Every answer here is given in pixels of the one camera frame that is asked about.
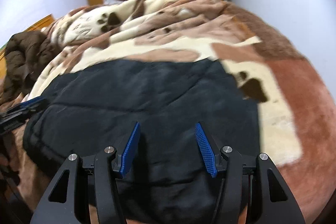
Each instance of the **paw print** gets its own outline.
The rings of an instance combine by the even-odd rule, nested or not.
[[[116,27],[118,27],[121,23],[119,17],[116,15],[115,12],[110,13],[109,15],[103,13],[101,18],[97,20],[98,25],[102,25],[100,30],[102,32],[108,32]]]
[[[260,103],[268,101],[259,79],[249,79],[246,71],[241,71],[239,74],[234,75],[234,77],[236,79],[237,86],[239,86],[239,89],[247,98],[252,98]]]

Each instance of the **black jacket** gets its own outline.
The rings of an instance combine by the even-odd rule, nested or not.
[[[197,122],[206,122],[224,145],[259,153],[257,103],[243,100],[220,62],[109,61],[58,76],[42,95],[51,105],[29,120],[24,149],[50,176],[71,153],[94,155],[131,121],[140,122],[133,167],[117,182],[129,219],[210,221],[219,180],[205,170]]]

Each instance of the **blanket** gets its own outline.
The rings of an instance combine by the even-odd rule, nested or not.
[[[258,102],[260,149],[278,166],[306,222],[315,220],[336,187],[335,104],[288,39],[252,13],[220,0],[129,0],[77,13],[63,19],[63,51],[43,70],[29,99],[58,75],[110,60],[219,60],[245,98]],[[14,134],[22,138],[22,129]],[[16,145],[22,150],[22,143]],[[34,166],[25,160],[21,174]],[[30,181],[45,176],[33,170]],[[41,182],[21,188],[24,198],[35,197],[31,207],[43,187]]]
[[[5,49],[7,72],[0,92],[0,105],[28,94],[46,65],[60,53],[57,44],[40,31],[14,34]]]

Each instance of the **paw print blanket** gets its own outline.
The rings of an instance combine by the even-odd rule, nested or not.
[[[334,192],[335,104],[309,61],[256,15],[220,0],[129,0],[82,7],[46,32],[63,51],[41,73],[28,99],[41,95],[59,77],[97,65],[104,70],[102,64],[118,59],[217,62],[234,79],[242,99],[256,102],[260,151],[279,168],[307,223]],[[14,135],[22,151],[23,129]],[[40,187],[36,182],[45,175],[32,169],[35,164],[28,156],[21,159],[21,180],[34,181],[26,182],[21,193],[34,200],[34,208],[45,179]],[[29,178],[28,168],[34,170]]]

